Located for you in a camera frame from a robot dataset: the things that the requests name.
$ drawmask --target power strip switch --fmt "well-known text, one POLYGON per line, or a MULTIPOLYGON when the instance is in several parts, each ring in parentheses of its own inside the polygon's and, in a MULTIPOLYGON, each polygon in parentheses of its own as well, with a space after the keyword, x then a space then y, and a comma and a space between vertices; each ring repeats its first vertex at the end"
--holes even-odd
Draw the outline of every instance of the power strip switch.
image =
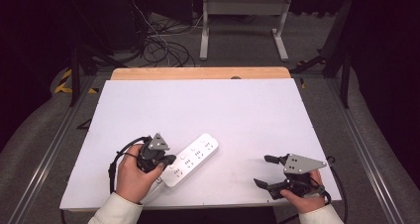
POLYGON ((201 135, 177 155, 175 162, 164 170, 160 178, 170 189, 176 189, 208 161, 218 148, 216 139, 207 133, 201 135))

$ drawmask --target human hand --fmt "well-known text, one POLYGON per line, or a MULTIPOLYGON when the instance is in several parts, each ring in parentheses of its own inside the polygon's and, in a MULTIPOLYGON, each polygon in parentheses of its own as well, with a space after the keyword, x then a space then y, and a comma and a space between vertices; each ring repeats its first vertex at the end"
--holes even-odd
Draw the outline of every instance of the human hand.
MULTIPOLYGON (((319 170, 309 171, 309 175, 312 177, 312 185, 321 185, 322 179, 319 170)), ((291 204, 293 204, 297 211, 301 214, 315 211, 323 206, 325 206, 324 196, 309 196, 309 197, 299 197, 293 192, 287 189, 280 191, 280 194, 283 195, 291 204)))
POLYGON ((134 145, 129 148, 123 160, 118 165, 117 190, 122 198, 133 203, 139 203, 149 192, 152 184, 163 172, 163 164, 159 164, 154 170, 145 173, 137 167, 136 156, 142 145, 134 145))

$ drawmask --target power strip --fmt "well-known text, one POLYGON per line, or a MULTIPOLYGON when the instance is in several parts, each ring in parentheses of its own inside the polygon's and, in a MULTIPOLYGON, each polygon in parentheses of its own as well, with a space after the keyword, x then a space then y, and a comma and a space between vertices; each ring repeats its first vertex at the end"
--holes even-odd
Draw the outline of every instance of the power strip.
POLYGON ((216 139, 206 133, 201 135, 176 156, 175 162, 164 170, 160 178, 170 189, 176 189, 208 161, 218 148, 216 139))

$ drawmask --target white table surface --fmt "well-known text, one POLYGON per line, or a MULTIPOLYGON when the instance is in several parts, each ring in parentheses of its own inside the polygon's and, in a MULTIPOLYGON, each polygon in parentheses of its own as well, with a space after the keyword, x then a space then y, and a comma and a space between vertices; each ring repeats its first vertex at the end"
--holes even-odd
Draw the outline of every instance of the white table surface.
MULTIPOLYGON (((131 141, 156 132, 176 155, 203 133, 219 151, 178 189, 159 189, 147 209, 276 205, 254 178, 284 181, 265 155, 326 161, 296 84, 282 79, 107 81, 60 209, 98 209, 109 196, 108 167, 131 141)), ((327 191, 341 200, 329 168, 327 191)))

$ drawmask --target white sleeve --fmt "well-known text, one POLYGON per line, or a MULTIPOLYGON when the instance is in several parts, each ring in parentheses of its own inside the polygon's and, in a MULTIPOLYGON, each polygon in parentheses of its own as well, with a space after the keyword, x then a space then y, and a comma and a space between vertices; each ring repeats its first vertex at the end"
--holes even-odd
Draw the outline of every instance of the white sleeve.
POLYGON ((96 211, 89 224, 137 223, 143 205, 130 202, 113 192, 105 204, 96 211))
POLYGON ((299 213, 299 220, 301 224, 343 224, 332 205, 326 205, 305 214, 299 213))

